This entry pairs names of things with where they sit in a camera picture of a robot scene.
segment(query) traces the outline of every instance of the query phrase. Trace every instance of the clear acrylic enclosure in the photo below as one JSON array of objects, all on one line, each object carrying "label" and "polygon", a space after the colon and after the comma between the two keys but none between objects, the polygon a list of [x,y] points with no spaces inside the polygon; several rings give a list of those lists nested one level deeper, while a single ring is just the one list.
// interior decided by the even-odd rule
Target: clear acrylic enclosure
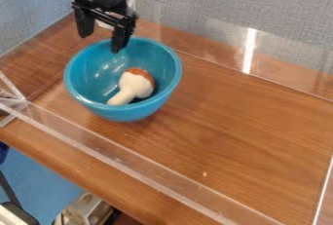
[{"label": "clear acrylic enclosure", "polygon": [[70,97],[71,57],[112,36],[100,27],[82,40],[70,16],[0,58],[3,129],[49,133],[221,224],[331,224],[332,52],[211,17],[181,31],[145,4],[137,36],[184,63],[162,110],[120,124]]}]

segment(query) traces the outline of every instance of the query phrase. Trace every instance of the wooden table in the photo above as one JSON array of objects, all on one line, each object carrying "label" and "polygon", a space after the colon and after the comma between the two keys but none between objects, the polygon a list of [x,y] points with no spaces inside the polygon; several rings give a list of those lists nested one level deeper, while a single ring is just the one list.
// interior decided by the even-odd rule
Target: wooden table
[{"label": "wooden table", "polygon": [[[66,91],[61,72],[73,55],[110,36],[98,29],[94,36],[78,38],[73,17],[7,54],[0,70],[34,103],[55,114],[283,223],[311,224],[332,157],[332,103],[217,65],[237,67],[236,49],[219,42],[146,21],[140,35],[207,59],[178,53],[180,87],[162,110],[141,122],[108,122]],[[201,48],[211,48],[211,56]],[[297,65],[259,57],[263,69],[272,73],[284,67],[295,81],[318,76]],[[330,96],[326,84],[314,90]],[[0,139],[142,223],[216,224],[23,121],[2,130]]]}]

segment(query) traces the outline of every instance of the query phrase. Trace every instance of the blue bowl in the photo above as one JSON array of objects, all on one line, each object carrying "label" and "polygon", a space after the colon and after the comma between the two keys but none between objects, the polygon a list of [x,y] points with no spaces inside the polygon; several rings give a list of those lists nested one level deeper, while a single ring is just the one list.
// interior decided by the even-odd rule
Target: blue bowl
[{"label": "blue bowl", "polygon": [[[157,88],[146,99],[122,106],[108,105],[120,92],[120,77],[129,67],[141,67],[156,78]],[[66,69],[66,86],[74,98],[100,116],[118,122],[137,121],[158,111],[168,101],[182,76],[177,53],[162,43],[133,37],[128,47],[114,55],[112,41],[82,50]]]}]

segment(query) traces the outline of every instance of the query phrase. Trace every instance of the mushroom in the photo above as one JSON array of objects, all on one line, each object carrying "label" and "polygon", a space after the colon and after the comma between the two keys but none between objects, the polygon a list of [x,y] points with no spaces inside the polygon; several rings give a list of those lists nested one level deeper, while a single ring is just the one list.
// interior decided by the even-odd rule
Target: mushroom
[{"label": "mushroom", "polygon": [[142,68],[125,70],[120,78],[120,93],[109,100],[110,105],[125,105],[132,100],[149,97],[156,88],[156,80]]}]

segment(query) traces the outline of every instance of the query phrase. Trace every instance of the robotic arm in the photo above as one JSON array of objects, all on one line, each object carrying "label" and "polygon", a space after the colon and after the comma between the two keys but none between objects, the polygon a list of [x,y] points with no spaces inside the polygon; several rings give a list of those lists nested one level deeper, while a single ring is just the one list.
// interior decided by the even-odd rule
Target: robotic arm
[{"label": "robotic arm", "polygon": [[71,5],[82,38],[94,33],[96,19],[116,28],[112,51],[117,54],[128,45],[138,20],[136,12],[128,7],[126,0],[74,0]]}]

